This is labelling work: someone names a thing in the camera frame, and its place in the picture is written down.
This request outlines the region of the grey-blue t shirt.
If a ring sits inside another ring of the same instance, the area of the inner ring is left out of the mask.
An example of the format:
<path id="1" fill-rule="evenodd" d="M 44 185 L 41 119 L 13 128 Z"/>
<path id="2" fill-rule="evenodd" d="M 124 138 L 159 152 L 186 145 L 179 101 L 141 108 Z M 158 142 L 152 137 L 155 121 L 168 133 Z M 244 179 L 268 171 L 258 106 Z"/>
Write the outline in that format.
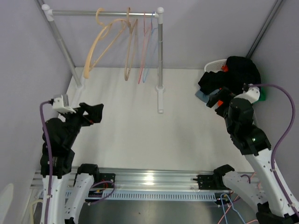
<path id="1" fill-rule="evenodd" d="M 198 90 L 195 96 L 205 104 L 209 101 L 209 95 L 204 94 L 201 90 Z"/>

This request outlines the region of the black t shirt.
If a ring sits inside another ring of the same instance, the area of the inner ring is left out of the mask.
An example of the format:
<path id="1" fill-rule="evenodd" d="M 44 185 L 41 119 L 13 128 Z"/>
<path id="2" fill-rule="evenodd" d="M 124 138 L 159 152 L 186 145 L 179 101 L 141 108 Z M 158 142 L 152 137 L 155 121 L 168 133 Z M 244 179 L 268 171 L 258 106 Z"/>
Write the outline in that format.
<path id="1" fill-rule="evenodd" d="M 244 84 L 260 84 L 261 76 L 252 60 L 241 56 L 230 56 L 226 62 L 227 71 L 205 72 L 199 80 L 200 90 L 209 95 L 223 87 L 235 95 L 243 93 Z"/>

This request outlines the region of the green t shirt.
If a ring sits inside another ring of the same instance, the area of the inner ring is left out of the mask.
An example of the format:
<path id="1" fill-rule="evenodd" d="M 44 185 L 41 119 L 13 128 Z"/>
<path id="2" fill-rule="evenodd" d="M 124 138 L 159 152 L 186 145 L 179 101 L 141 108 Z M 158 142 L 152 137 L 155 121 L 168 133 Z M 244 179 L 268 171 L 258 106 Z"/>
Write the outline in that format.
<path id="1" fill-rule="evenodd" d="M 266 100 L 266 91 L 263 87 L 259 87 L 260 90 L 260 96 L 258 101 L 265 101 Z"/>

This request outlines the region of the beige wooden hanger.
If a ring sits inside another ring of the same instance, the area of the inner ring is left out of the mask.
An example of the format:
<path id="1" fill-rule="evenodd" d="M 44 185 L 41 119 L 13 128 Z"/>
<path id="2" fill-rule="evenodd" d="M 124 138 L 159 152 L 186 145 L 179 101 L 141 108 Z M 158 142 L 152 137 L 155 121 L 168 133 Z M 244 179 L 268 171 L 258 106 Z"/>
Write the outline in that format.
<path id="1" fill-rule="evenodd" d="M 85 59 L 83 78 L 89 79 L 91 70 L 100 62 L 104 55 L 111 49 L 121 34 L 129 27 L 129 13 L 127 10 L 125 17 L 117 17 L 109 22 L 104 22 L 100 15 L 105 10 L 98 8 L 95 14 L 96 23 L 100 28 L 99 33 L 95 37 Z"/>
<path id="2" fill-rule="evenodd" d="M 137 45 L 138 19 L 131 21 L 130 13 L 131 13 L 131 9 L 128 8 L 126 21 L 127 21 L 127 27 L 129 29 L 129 39 L 128 39 L 127 56 L 126 56 L 126 63 L 125 63 L 125 70 L 124 70 L 125 81 L 128 81 L 129 79 L 131 68 L 135 58 L 136 45 Z"/>

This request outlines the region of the light blue wire hanger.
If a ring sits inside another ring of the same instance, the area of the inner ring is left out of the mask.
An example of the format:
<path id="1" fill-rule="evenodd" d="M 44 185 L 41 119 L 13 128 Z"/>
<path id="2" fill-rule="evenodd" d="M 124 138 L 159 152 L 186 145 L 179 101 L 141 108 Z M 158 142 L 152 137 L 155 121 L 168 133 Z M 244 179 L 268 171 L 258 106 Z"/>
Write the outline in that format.
<path id="1" fill-rule="evenodd" d="M 150 65 L 152 63 L 152 57 L 151 56 L 151 47 L 152 47 L 152 36 L 154 35 L 155 33 L 155 30 L 157 28 L 154 28 L 154 25 L 153 25 L 153 18 L 155 17 L 154 16 L 155 12 L 153 12 L 151 14 L 151 18 L 150 18 L 150 22 L 152 22 L 152 31 L 151 31 L 151 37 L 149 39 L 149 44 L 148 44 L 148 50 L 147 50 L 147 56 L 146 56 L 146 62 L 145 62 L 145 69 L 143 70 L 143 74 L 142 74 L 142 82 L 145 83 L 146 82 L 146 79 L 147 79 L 147 76 L 148 76 L 148 73 L 149 73 L 149 68 L 150 68 Z"/>

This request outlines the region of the orange t shirt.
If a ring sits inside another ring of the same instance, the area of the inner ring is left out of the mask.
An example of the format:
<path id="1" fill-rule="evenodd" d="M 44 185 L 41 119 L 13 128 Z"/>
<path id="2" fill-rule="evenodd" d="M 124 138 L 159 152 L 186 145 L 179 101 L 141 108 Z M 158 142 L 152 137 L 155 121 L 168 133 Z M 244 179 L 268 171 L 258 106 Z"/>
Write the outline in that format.
<path id="1" fill-rule="evenodd" d="M 223 72 L 227 72 L 227 71 L 228 71 L 228 67 L 227 67 L 227 65 L 222 66 L 221 69 L 222 69 Z"/>

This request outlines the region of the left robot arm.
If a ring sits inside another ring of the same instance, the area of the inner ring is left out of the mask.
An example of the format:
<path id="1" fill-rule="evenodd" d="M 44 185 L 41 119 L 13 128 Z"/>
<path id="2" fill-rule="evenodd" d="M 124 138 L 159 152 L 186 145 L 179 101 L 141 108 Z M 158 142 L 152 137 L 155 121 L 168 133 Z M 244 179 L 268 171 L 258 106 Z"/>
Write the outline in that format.
<path id="1" fill-rule="evenodd" d="M 82 164 L 75 176 L 71 196 L 66 199 L 68 181 L 75 156 L 72 146 L 82 127 L 100 123 L 103 104 L 80 103 L 77 108 L 59 107 L 65 118 L 45 120 L 43 106 L 40 116 L 43 126 L 43 147 L 40 160 L 43 182 L 42 224 L 76 224 L 85 198 L 91 187 L 100 183 L 99 167 L 96 164 Z"/>

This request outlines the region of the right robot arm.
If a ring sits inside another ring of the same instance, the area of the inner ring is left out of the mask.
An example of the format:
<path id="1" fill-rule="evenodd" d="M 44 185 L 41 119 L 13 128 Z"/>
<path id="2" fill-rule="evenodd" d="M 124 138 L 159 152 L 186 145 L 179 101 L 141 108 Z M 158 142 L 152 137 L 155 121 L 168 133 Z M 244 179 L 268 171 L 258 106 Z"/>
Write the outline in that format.
<path id="1" fill-rule="evenodd" d="M 261 84 L 249 84 L 243 93 L 235 95 L 226 87 L 211 95 L 207 102 L 213 107 L 218 101 L 223 103 L 215 109 L 226 123 L 227 132 L 233 144 L 257 173 L 262 190 L 241 178 L 237 172 L 228 171 L 213 176 L 213 185 L 234 191 L 255 212 L 261 224 L 297 224 L 299 222 L 299 202 L 288 187 L 275 160 L 276 150 L 290 131 L 295 118 L 295 105 L 290 100 L 292 116 L 287 130 L 274 148 L 265 134 L 253 123 L 253 104 L 260 97 Z"/>

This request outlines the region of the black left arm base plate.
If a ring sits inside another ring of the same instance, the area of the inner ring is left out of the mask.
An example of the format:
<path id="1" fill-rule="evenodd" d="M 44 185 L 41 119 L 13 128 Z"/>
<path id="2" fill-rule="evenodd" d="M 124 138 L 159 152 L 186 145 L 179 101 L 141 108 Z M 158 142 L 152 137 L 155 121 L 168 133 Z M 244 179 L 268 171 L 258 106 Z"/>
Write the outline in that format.
<path id="1" fill-rule="evenodd" d="M 116 177 L 115 173 L 100 173 L 99 182 L 105 182 L 105 183 L 98 185 L 98 187 L 104 189 L 113 188 L 113 184 L 107 181 L 115 182 L 115 177 Z"/>

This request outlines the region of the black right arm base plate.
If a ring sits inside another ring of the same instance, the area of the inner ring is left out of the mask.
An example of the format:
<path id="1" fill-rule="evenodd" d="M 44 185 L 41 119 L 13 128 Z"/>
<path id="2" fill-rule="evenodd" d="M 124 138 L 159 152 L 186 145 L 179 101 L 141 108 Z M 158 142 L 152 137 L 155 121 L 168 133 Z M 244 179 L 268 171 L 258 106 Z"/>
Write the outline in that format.
<path id="1" fill-rule="evenodd" d="M 198 184 L 200 190 L 225 190 L 227 189 L 223 184 L 223 181 L 217 175 L 197 175 L 193 178 Z"/>

